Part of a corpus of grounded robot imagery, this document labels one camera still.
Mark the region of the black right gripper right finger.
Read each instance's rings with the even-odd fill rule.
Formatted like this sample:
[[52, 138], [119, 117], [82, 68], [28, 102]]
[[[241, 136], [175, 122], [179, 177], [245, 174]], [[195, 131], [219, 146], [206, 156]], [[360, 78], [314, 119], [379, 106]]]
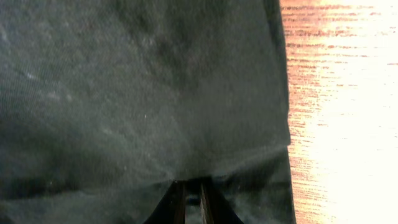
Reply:
[[201, 181], [200, 209], [203, 224], [243, 224], [211, 179]]

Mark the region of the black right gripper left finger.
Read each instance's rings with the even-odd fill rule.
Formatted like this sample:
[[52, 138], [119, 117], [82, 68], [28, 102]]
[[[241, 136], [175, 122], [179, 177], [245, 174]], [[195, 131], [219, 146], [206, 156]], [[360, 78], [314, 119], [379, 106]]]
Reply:
[[185, 224], [185, 182], [173, 181], [144, 224]]

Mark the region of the black t-shirt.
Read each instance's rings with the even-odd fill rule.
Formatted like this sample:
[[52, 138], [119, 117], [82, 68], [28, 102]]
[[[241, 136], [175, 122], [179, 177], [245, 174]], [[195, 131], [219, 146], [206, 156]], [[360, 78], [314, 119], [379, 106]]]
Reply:
[[2, 223], [295, 223], [288, 113], [279, 1], [1, 2]]

